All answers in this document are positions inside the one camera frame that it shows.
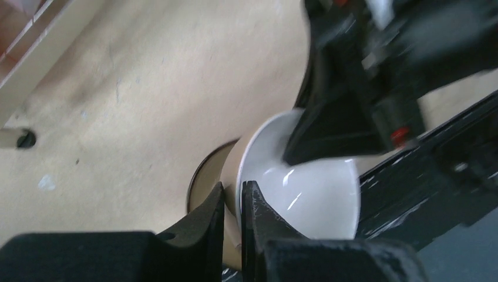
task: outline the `bowl rim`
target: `bowl rim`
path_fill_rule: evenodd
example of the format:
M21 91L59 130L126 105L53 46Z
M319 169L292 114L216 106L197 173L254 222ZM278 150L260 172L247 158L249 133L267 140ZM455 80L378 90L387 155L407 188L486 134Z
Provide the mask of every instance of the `bowl rim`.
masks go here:
M247 154L249 153L249 150L252 147L253 143L255 142L256 138L259 137L259 135L261 134L261 132L268 126L268 124L270 124L271 122L273 122L274 120L276 120L278 118L281 118L282 116L290 115L293 112L303 113L304 110L303 109L299 109L299 108L293 108L291 110L286 110L286 111L277 113L276 115L270 117L260 127L258 127L258 129L251 136L250 141L245 146L244 154L242 155L242 158L241 158L240 164L238 166L238 170L237 170L237 181L236 181L236 187L235 187L235 216L237 218L238 228L239 228L240 232L242 230L242 225L241 225L241 222L242 222L241 221L241 217L242 217L242 215L241 215L242 182L241 182L241 179L242 179L243 164L245 163L245 159L247 157ZM357 189L357 193L356 194L357 194L357 198L358 198L358 205L357 205L358 208L355 209L355 215L354 215L355 222L354 222L354 228L352 229L352 234L350 236L348 236L348 237L344 237L343 239L354 239L354 237L356 236L356 232L358 231L358 223L359 223L359 216L360 216L360 210L361 210L361 189L360 189L360 183L359 183L358 168L356 167L355 159L353 157L350 158L350 159L351 159L351 161L349 161L349 162L345 161L345 162L346 163L350 163L349 164L349 168L351 170L351 173L353 173L354 175L356 175L356 177L352 177L352 179L354 181L354 186Z

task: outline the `chair wheel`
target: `chair wheel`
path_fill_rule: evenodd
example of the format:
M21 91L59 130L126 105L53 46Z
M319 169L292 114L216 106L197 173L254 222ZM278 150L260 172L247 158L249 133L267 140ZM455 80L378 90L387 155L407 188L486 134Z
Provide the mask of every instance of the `chair wheel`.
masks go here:
M36 143L36 135L29 129L24 130L25 134L17 139L17 148L29 149Z

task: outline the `ceramic bowl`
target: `ceramic bowl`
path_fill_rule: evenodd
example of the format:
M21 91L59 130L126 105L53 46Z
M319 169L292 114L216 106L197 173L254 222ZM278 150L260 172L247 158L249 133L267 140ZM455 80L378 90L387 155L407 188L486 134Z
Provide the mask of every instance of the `ceramic bowl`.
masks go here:
M352 239L359 220L358 173L352 159L320 159L289 166L285 145L302 110L293 109L249 131L232 148L221 171L226 203L237 218L240 243L241 184L255 180L268 204L311 239Z

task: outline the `red component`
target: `red component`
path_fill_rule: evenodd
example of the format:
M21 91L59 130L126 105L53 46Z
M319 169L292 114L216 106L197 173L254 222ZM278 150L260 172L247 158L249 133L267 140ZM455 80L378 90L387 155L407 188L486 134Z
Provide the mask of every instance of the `red component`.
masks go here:
M406 126L398 128L391 134L391 140L394 146L397 148L404 147L407 141L407 135L410 132L410 129Z
M334 2L339 6L344 6L349 0L334 0Z

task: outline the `floor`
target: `floor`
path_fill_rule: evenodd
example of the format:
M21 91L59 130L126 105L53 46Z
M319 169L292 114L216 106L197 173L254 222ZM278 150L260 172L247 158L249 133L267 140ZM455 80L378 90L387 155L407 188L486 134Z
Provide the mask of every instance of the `floor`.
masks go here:
M292 107L307 48L300 0L107 2L9 121L39 139L0 150L0 243L169 227L208 153ZM497 89L497 76L424 97L429 127Z

